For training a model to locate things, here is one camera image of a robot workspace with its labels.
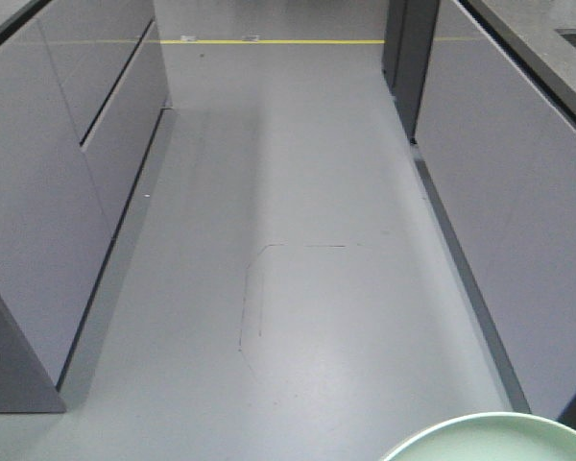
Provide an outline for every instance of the gray floor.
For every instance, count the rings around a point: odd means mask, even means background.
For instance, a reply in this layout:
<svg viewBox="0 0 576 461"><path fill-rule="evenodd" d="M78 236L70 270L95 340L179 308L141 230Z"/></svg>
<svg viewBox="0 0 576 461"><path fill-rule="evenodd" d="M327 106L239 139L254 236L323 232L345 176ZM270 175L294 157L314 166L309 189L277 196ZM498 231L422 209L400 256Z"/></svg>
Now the gray floor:
<svg viewBox="0 0 576 461"><path fill-rule="evenodd" d="M384 1L240 3L157 0L162 35L383 34ZM375 460L508 408L381 48L164 52L174 109L65 381L70 411L0 416L0 460Z"/></svg>

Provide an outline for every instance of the white cabinet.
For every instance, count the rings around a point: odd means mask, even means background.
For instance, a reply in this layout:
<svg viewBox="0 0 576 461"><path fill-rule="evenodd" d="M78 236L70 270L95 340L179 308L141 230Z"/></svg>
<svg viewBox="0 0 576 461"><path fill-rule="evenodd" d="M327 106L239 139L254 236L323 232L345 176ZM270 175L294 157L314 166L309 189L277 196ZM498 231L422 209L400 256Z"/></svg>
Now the white cabinet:
<svg viewBox="0 0 576 461"><path fill-rule="evenodd" d="M557 418L576 392L576 132L443 0L416 140L526 399Z"/></svg>

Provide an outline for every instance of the green plate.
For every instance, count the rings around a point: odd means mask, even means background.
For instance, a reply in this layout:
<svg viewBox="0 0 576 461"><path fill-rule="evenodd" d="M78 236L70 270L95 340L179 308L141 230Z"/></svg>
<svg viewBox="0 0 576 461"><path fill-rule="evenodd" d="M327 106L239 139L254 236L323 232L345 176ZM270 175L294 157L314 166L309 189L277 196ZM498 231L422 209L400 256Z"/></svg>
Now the green plate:
<svg viewBox="0 0 576 461"><path fill-rule="evenodd" d="M538 416L480 413L434 425L382 461L576 461L576 431Z"/></svg>

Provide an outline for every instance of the yellow line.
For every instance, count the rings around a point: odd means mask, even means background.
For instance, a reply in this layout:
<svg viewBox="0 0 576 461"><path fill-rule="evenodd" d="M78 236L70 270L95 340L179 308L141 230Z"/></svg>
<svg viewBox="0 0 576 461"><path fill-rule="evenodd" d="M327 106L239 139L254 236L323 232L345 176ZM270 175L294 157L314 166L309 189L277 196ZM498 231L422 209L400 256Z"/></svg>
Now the yellow line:
<svg viewBox="0 0 576 461"><path fill-rule="evenodd" d="M162 45L380 45L384 40L160 40Z"/></svg>

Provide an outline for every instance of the gray cabinet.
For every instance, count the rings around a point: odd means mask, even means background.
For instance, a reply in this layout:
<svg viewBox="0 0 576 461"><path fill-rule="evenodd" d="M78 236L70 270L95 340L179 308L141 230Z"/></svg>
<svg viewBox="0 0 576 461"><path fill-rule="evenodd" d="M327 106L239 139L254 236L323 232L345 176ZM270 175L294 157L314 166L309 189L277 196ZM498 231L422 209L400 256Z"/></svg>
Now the gray cabinet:
<svg viewBox="0 0 576 461"><path fill-rule="evenodd" d="M60 0L40 15L80 140L153 17L150 0Z"/></svg>
<svg viewBox="0 0 576 461"><path fill-rule="evenodd" d="M111 229L119 222L152 135L167 82L154 24L90 133L84 153Z"/></svg>
<svg viewBox="0 0 576 461"><path fill-rule="evenodd" d="M63 410L167 92L151 0L56 0L0 46L0 412Z"/></svg>
<svg viewBox="0 0 576 461"><path fill-rule="evenodd" d="M576 392L576 132L443 0L417 142L534 413Z"/></svg>
<svg viewBox="0 0 576 461"><path fill-rule="evenodd" d="M0 49L0 295L54 382L108 239L33 23Z"/></svg>

